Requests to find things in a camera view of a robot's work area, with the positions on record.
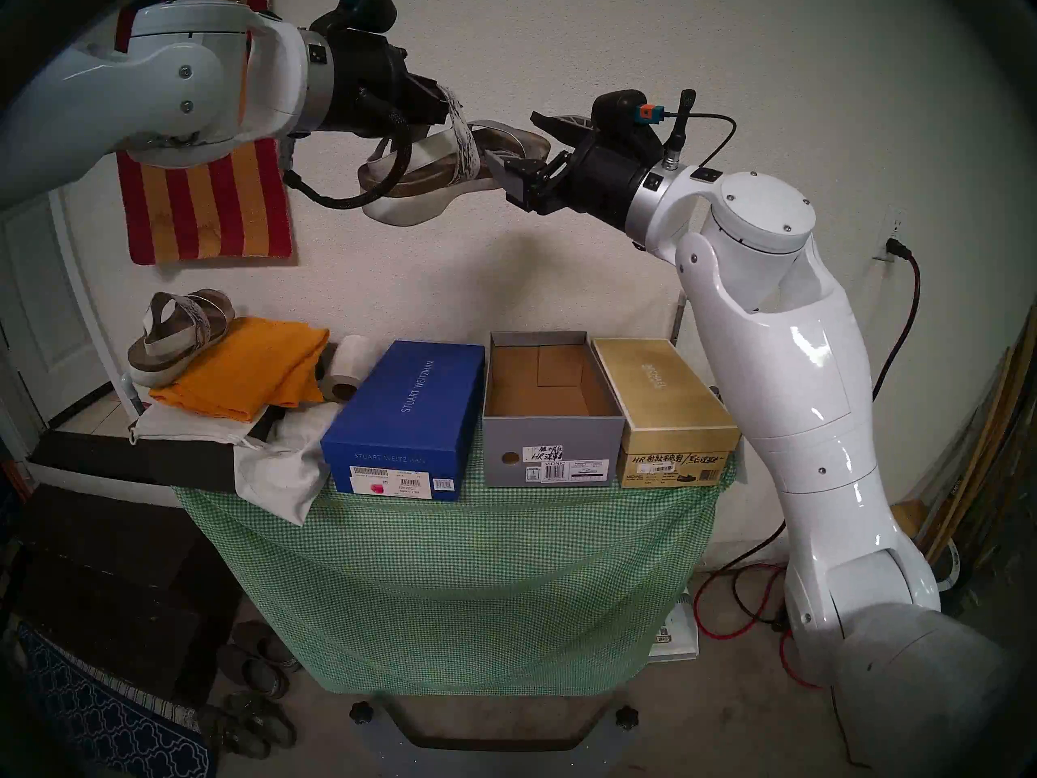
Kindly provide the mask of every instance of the electrical outlet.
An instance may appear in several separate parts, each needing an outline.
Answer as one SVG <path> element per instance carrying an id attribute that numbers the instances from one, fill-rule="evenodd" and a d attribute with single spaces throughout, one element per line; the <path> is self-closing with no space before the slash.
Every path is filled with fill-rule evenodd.
<path id="1" fill-rule="evenodd" d="M 886 216 L 882 218 L 882 224 L 878 227 L 877 250 L 872 258 L 879 261 L 894 260 L 894 256 L 886 252 L 886 241 L 891 237 L 900 240 L 900 234 L 903 233 L 905 215 L 906 212 L 903 209 L 897 209 L 895 205 L 886 206 Z"/>

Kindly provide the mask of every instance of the striped towel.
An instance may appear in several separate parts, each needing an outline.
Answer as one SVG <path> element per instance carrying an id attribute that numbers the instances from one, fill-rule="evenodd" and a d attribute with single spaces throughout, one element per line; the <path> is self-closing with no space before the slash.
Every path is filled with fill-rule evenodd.
<path id="1" fill-rule="evenodd" d="M 161 1 L 140 0 L 120 12 L 116 49 L 127 49 L 136 11 Z M 267 0 L 246 1 L 253 10 L 267 8 Z M 189 169 L 138 164 L 121 151 L 116 160 L 135 263 L 291 255 L 288 201 L 273 139 Z"/>

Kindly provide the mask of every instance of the sandal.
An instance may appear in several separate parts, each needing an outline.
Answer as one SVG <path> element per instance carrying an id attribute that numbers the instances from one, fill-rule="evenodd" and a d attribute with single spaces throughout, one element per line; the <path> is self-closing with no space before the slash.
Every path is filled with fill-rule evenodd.
<path id="1" fill-rule="evenodd" d="M 303 668 L 265 621 L 243 621 L 235 624 L 230 633 L 230 640 L 246 652 L 261 658 L 283 672 L 295 672 Z"/>
<path id="2" fill-rule="evenodd" d="M 235 684 L 272 700 L 283 697 L 288 691 L 288 678 L 280 669 L 233 644 L 224 644 L 216 651 L 216 663 Z"/>
<path id="3" fill-rule="evenodd" d="M 551 142 L 542 136 L 492 119 L 466 122 L 460 104 L 449 91 L 447 95 L 451 127 L 414 142 L 411 163 L 400 182 L 385 197 L 363 206 L 372 220 L 387 225 L 418 225 L 439 217 L 460 195 L 500 189 L 486 164 L 486 152 L 500 158 L 546 160 Z M 388 141 L 383 139 L 368 163 L 357 171 L 362 188 L 370 190 L 392 168 L 396 154 L 382 155 Z"/>
<path id="4" fill-rule="evenodd" d="M 196 356 L 222 340 L 234 307 L 219 289 L 190 295 L 156 293 L 144 314 L 144 334 L 127 352 L 130 373 L 143 387 L 165 387 Z"/>
<path id="5" fill-rule="evenodd" d="M 296 726 L 276 702 L 255 692 L 239 692 L 223 698 L 224 710 L 251 732 L 271 745 L 295 747 Z"/>
<path id="6" fill-rule="evenodd" d="M 205 747 L 213 753 L 236 753 L 246 758 L 265 758 L 270 755 L 270 742 L 249 728 L 223 708 L 202 705 L 195 713 Z"/>

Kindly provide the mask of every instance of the white wall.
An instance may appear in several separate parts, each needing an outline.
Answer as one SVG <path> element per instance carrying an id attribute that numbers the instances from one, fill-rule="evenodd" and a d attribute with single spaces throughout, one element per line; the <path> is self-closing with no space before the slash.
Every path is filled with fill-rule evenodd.
<path id="1" fill-rule="evenodd" d="M 943 0 L 395 0 L 391 40 L 409 67 L 450 85 L 470 119 L 529 128 L 531 111 L 589 113 L 637 87 L 734 115 L 714 162 L 794 184 L 817 210 L 828 267 L 847 289 L 875 372 L 910 301 L 910 271 L 871 260 L 889 203 L 923 271 L 915 331 L 876 406 L 890 498 L 905 493 L 961 420 L 1037 284 L 1031 225 L 1037 143 L 978 41 Z M 308 24 L 329 0 L 274 0 Z M 691 127 L 684 161 L 725 133 Z M 373 144 L 305 140 L 297 169 L 354 194 Z M 329 326 L 333 336 L 484 341 L 491 329 L 669 334 L 678 295 L 663 262 L 570 212 L 522 214 L 500 192 L 461 198 L 411 229 L 291 194 L 298 260 L 141 268 L 130 262 L 115 163 L 68 189 L 76 242 L 103 325 L 121 354 L 156 289 L 226 290 L 242 308 Z M 693 324 L 685 342 L 694 359 Z M 716 540 L 758 540 L 780 522 L 769 478 L 722 500 Z"/>

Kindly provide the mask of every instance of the white sandal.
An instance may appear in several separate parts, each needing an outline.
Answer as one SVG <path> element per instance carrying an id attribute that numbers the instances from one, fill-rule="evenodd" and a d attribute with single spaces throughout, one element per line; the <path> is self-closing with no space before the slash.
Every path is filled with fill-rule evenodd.
<path id="1" fill-rule="evenodd" d="M 448 89 L 451 127 L 415 141 L 402 179 L 386 197 L 363 207 L 365 215 L 386 225 L 418 225 L 439 217 L 457 197 L 469 192 L 500 189 L 483 161 L 492 150 L 499 157 L 546 160 L 551 142 L 539 134 L 521 131 L 492 119 L 466 122 L 460 104 Z M 383 156 L 383 139 L 367 164 L 358 171 L 361 187 L 370 189 L 392 168 L 396 154 Z"/>
<path id="2" fill-rule="evenodd" d="M 165 387 L 205 349 L 222 340 L 234 307 L 219 289 L 180 296 L 156 293 L 144 313 L 144 335 L 127 352 L 130 374 L 143 387 Z"/>

